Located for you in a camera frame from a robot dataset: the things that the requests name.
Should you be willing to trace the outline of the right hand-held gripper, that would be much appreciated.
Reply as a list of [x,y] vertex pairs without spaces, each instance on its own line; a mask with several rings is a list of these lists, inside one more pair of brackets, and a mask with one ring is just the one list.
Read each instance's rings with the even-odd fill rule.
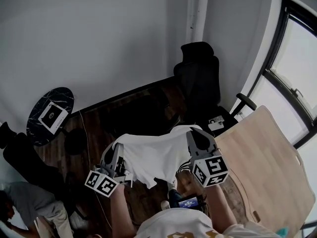
[[191,155],[191,172],[204,188],[223,183],[229,174],[229,167],[215,138],[203,130],[186,133]]

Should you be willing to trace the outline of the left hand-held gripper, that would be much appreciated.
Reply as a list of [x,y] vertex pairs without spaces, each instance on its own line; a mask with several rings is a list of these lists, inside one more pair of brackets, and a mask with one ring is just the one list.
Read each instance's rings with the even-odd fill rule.
[[124,166],[124,147],[111,143],[103,152],[100,163],[89,172],[85,186],[109,198],[119,184],[132,186],[133,174]]

